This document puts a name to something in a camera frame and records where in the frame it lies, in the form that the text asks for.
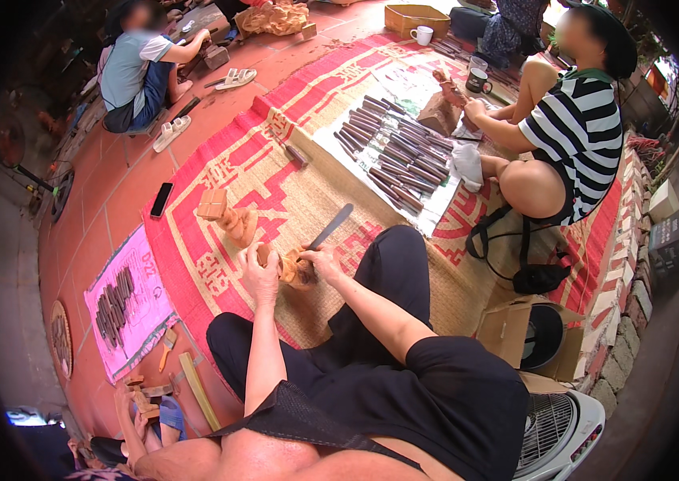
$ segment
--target fan grille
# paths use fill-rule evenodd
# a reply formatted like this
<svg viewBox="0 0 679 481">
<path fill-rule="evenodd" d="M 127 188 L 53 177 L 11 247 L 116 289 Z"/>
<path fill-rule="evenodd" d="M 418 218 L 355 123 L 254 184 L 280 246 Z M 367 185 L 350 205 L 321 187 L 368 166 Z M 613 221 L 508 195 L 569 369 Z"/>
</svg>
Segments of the fan grille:
<svg viewBox="0 0 679 481">
<path fill-rule="evenodd" d="M 533 471 L 533 465 L 547 454 L 556 455 L 556 447 L 576 420 L 574 402 L 566 394 L 533 394 L 529 396 L 527 420 L 517 475 Z"/>
</svg>

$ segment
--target pink mat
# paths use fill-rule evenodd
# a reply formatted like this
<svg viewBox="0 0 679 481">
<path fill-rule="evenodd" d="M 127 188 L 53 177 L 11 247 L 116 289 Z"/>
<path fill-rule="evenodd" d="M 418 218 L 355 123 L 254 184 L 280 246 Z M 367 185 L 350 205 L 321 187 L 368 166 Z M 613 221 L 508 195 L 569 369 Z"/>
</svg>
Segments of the pink mat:
<svg viewBox="0 0 679 481">
<path fill-rule="evenodd" d="M 126 265 L 134 278 L 134 292 L 126 300 L 125 326 L 120 330 L 125 346 L 112 348 L 96 327 L 98 298 L 107 284 L 117 284 L 115 276 Z M 112 384 L 128 374 L 160 342 L 165 330 L 178 320 L 154 264 L 143 224 L 115 251 L 83 297 L 94 322 L 92 332 L 107 380 Z"/>
</svg>

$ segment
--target blue jeans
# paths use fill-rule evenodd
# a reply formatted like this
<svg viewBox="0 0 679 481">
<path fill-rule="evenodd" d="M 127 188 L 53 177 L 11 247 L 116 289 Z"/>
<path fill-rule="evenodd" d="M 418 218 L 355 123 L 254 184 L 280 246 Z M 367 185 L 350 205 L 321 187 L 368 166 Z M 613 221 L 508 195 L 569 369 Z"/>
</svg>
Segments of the blue jeans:
<svg viewBox="0 0 679 481">
<path fill-rule="evenodd" d="M 176 66 L 172 62 L 150 62 L 144 75 L 144 107 L 134 117 L 128 130 L 136 130 L 150 125 L 158 116 L 165 102 L 165 91 L 168 89 L 168 75 Z"/>
</svg>

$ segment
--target smartphone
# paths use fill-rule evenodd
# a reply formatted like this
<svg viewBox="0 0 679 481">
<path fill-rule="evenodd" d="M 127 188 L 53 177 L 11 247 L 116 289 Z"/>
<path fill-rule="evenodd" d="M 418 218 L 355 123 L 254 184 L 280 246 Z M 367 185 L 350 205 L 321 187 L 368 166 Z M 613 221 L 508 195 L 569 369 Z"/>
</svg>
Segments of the smartphone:
<svg viewBox="0 0 679 481">
<path fill-rule="evenodd" d="M 174 185 L 171 182 L 163 182 L 163 185 L 160 186 L 160 192 L 158 192 L 158 196 L 155 197 L 154 204 L 152 204 L 150 216 L 160 217 L 163 215 L 165 204 L 168 202 L 168 196 L 171 196 L 172 190 L 174 190 Z"/>
</svg>

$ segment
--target black hat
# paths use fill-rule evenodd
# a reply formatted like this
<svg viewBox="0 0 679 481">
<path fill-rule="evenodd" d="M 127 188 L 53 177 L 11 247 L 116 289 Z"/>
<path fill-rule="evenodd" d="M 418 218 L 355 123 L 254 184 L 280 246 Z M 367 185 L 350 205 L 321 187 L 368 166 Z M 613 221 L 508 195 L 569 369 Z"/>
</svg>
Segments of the black hat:
<svg viewBox="0 0 679 481">
<path fill-rule="evenodd" d="M 591 32 L 606 43 L 606 73 L 613 79 L 627 79 L 636 70 L 638 55 L 636 41 L 623 23 L 609 10 L 599 5 L 588 5 L 566 0 L 570 7 L 584 14 L 591 25 Z"/>
</svg>

